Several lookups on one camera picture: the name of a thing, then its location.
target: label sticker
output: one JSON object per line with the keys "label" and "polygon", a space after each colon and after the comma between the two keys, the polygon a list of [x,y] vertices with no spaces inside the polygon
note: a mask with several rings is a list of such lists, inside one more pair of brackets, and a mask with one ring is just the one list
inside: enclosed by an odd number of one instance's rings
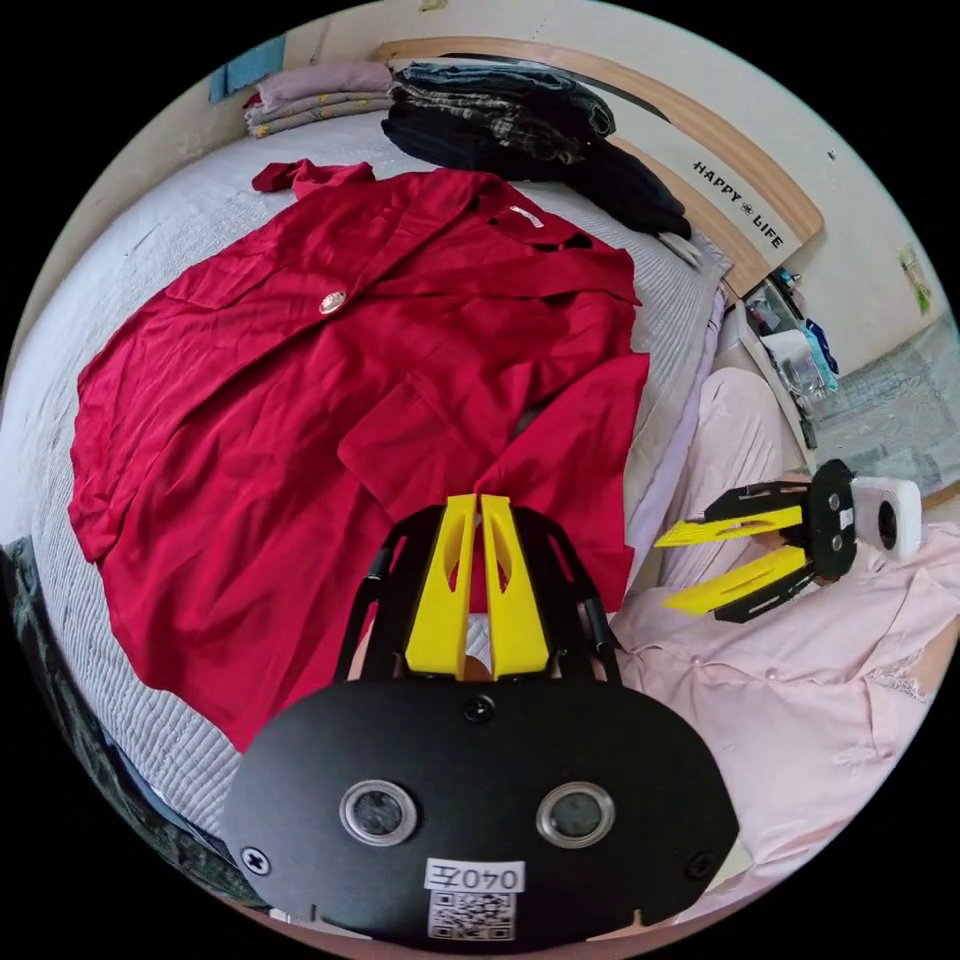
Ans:
{"label": "label sticker", "polygon": [[474,863],[427,858],[423,885],[444,893],[523,893],[524,862]]}
{"label": "label sticker", "polygon": [[521,210],[520,207],[511,207],[510,209],[514,213],[519,213],[521,217],[526,217],[538,230],[543,227],[543,221],[535,217],[532,213],[528,213],[526,210]]}
{"label": "label sticker", "polygon": [[514,940],[516,918],[513,893],[430,891],[428,933],[434,940]]}

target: qr code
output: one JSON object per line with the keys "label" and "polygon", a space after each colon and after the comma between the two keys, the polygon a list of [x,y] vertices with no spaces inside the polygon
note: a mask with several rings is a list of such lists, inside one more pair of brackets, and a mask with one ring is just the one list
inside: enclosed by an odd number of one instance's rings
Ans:
{"label": "qr code", "polygon": [[430,892],[430,936],[438,940],[513,940],[515,893]]}

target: white wall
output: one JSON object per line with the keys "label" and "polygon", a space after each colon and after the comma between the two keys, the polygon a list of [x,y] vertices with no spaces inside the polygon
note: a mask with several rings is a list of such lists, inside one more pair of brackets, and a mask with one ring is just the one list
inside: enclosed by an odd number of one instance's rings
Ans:
{"label": "white wall", "polygon": [[[573,47],[631,66],[730,121],[819,207],[825,230],[787,267],[803,274],[808,312],[827,331],[844,373],[902,343],[946,309],[922,246],[866,164],[801,100],[739,57],[672,24],[593,0],[448,0],[445,9],[428,13],[419,6],[420,0],[385,0],[349,11],[328,33],[323,55],[363,56],[385,40],[481,35]],[[308,24],[299,33],[307,43],[319,28]],[[903,135],[912,135],[909,117],[899,122]],[[891,136],[897,123],[891,116]],[[900,267],[907,243],[934,287],[926,316]]]}
{"label": "white wall", "polygon": [[[827,330],[844,372],[907,339],[945,309],[922,247],[865,164],[801,101],[746,62],[678,27],[592,0],[449,0],[445,9],[427,13],[419,6],[420,0],[381,0],[298,27],[287,35],[284,65],[302,66],[318,54],[362,59],[385,40],[455,34],[537,40],[609,57],[725,117],[820,208],[823,235],[788,266],[803,274],[809,313]],[[116,216],[178,167],[243,135],[240,105],[247,94],[211,106],[207,93],[205,79],[172,103],[84,197],[37,279],[14,352],[57,284]],[[896,122],[891,117],[891,125]],[[903,123],[908,135],[908,118]],[[835,161],[828,150],[836,152]],[[917,247],[935,287],[927,317],[921,317],[898,263],[907,242]]]}

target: camera lens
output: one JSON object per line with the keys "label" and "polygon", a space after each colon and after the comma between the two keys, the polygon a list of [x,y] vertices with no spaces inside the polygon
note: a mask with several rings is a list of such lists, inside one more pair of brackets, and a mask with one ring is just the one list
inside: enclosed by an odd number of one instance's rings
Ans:
{"label": "camera lens", "polygon": [[565,783],[551,790],[537,811],[537,830],[554,846],[589,847],[613,826],[610,795],[593,783]]}
{"label": "camera lens", "polygon": [[569,793],[561,797],[550,811],[550,823],[561,837],[580,840],[596,833],[603,811],[588,793]]}
{"label": "camera lens", "polygon": [[396,833],[403,823],[400,804],[382,790],[361,793],[353,805],[353,815],[363,830],[374,837]]}
{"label": "camera lens", "polygon": [[393,847],[416,829],[417,808],[410,795],[395,783],[363,780],[343,795],[340,821],[361,843]]}

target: white device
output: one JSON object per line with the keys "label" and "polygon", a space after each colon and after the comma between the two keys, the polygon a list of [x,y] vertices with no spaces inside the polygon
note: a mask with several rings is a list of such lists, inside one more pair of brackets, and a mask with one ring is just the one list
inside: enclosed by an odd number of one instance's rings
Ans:
{"label": "white device", "polygon": [[920,549],[920,488],[911,480],[881,477],[855,477],[850,488],[857,539],[892,560],[909,560]]}

